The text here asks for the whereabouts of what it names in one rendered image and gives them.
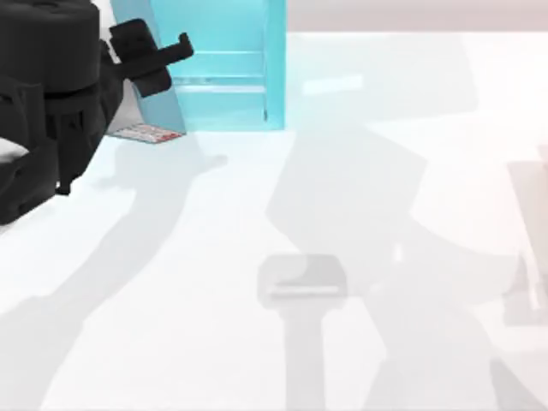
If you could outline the light blue rack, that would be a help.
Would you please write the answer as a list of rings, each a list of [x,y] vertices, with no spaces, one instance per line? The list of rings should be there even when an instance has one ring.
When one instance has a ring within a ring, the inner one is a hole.
[[[169,90],[136,104],[146,124],[181,132],[278,131],[286,126],[287,0],[110,0],[156,44],[186,33],[192,57],[169,65]]]

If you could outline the red and white book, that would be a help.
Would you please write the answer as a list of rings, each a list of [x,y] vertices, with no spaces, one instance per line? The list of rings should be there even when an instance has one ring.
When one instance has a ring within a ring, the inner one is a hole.
[[[108,136],[122,140],[137,141],[140,143],[157,145],[179,139],[184,132],[174,131],[155,125],[138,123],[115,131],[110,131]]]

